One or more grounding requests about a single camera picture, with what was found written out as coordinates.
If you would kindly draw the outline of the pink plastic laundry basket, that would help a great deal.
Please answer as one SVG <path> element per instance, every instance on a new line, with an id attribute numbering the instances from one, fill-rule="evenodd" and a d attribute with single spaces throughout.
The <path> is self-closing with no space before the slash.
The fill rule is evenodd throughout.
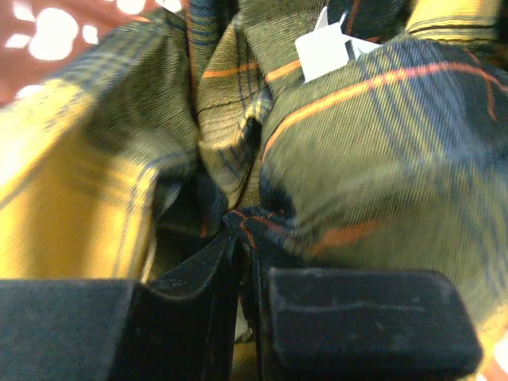
<path id="1" fill-rule="evenodd" d="M 46 75 L 98 43 L 109 31 L 185 1 L 2 1 L 1 104 L 24 98 Z"/>

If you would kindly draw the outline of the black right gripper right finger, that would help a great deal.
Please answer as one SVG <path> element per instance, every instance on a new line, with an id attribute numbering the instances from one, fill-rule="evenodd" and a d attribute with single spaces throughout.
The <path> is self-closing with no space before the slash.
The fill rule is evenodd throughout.
<path id="1" fill-rule="evenodd" d="M 459 380 L 483 350 L 431 244 L 387 266 L 305 265 L 269 241 L 249 247 L 261 380 Z"/>

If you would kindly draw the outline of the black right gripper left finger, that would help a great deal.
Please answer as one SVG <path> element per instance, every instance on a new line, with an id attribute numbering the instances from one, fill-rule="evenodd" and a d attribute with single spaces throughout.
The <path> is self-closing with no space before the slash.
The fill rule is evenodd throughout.
<path id="1" fill-rule="evenodd" d="M 4 280 L 4 380 L 227 380 L 237 241 L 220 232 L 150 283 Z"/>

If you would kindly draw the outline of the yellow plaid shirt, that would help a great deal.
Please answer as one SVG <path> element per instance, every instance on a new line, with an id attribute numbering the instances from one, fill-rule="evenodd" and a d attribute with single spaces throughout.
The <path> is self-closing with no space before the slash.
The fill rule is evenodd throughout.
<path id="1" fill-rule="evenodd" d="M 431 269 L 507 377 L 507 4 L 341 1 L 376 49 L 312 81 L 327 1 L 132 18 L 1 110 L 1 276 L 135 279 L 224 227 L 298 264 Z"/>

